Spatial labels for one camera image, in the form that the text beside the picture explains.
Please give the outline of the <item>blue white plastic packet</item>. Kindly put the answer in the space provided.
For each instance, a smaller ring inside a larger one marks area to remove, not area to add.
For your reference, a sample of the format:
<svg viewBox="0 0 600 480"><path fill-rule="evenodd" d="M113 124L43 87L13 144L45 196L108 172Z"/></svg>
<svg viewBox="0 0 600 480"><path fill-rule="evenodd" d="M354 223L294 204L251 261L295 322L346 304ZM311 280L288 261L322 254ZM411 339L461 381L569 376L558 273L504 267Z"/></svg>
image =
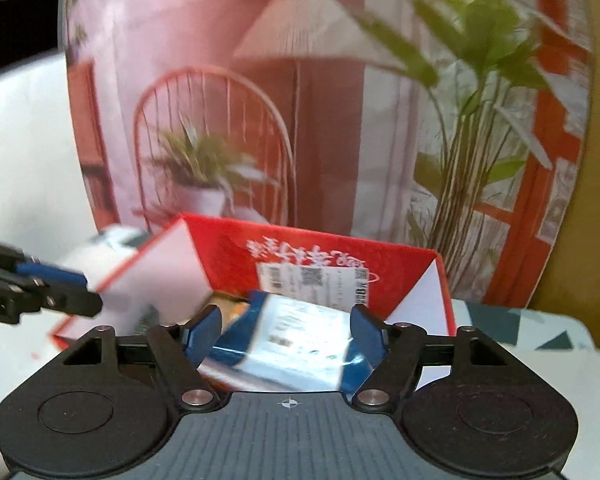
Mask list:
<svg viewBox="0 0 600 480"><path fill-rule="evenodd" d="M372 367L353 341L349 313L254 290L201 370L235 390L350 396Z"/></svg>

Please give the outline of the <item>printed living room backdrop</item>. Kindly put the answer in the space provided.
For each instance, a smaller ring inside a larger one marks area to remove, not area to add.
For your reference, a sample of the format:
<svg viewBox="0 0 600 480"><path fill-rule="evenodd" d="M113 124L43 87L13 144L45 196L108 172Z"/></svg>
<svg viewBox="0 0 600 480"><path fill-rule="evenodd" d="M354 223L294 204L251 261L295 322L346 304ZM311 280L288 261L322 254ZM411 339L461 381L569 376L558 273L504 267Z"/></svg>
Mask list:
<svg viewBox="0 0 600 480"><path fill-rule="evenodd" d="M525 307L576 187L584 0L61 0L96 226L181 212L432 249Z"/></svg>

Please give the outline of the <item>red strawberry cardboard box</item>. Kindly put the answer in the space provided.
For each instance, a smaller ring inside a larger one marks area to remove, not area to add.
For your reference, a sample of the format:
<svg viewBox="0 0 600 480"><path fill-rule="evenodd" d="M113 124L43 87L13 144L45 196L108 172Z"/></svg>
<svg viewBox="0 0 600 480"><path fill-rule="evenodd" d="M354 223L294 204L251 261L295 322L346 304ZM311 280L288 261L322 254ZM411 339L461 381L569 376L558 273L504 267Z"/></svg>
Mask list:
<svg viewBox="0 0 600 480"><path fill-rule="evenodd" d="M99 315L69 318L52 337L65 348L99 325L132 335L182 324L207 304L220 308L223 333L254 290L349 314L362 304L384 321L433 335L456 329L442 261L432 250L186 214L98 286Z"/></svg>

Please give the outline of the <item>white board panel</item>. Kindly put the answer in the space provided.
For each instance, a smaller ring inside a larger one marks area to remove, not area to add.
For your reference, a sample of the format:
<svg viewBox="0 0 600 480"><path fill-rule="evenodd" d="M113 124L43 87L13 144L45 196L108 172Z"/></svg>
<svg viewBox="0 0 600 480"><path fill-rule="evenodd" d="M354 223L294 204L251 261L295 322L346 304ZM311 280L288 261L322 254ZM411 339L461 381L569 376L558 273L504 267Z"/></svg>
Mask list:
<svg viewBox="0 0 600 480"><path fill-rule="evenodd" d="M55 261L95 233L65 57L46 55L0 73L0 242Z"/></svg>

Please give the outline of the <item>white patterned tablecloth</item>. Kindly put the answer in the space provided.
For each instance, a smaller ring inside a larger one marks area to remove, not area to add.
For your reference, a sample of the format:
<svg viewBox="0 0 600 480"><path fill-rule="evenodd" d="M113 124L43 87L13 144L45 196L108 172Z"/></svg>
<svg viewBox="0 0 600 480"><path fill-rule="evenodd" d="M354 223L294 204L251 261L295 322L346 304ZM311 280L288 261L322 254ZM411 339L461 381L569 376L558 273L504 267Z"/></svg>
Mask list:
<svg viewBox="0 0 600 480"><path fill-rule="evenodd" d="M567 315L452 301L458 325L473 325L559 391L579 419L562 474L600 479L600 349L586 326Z"/></svg>

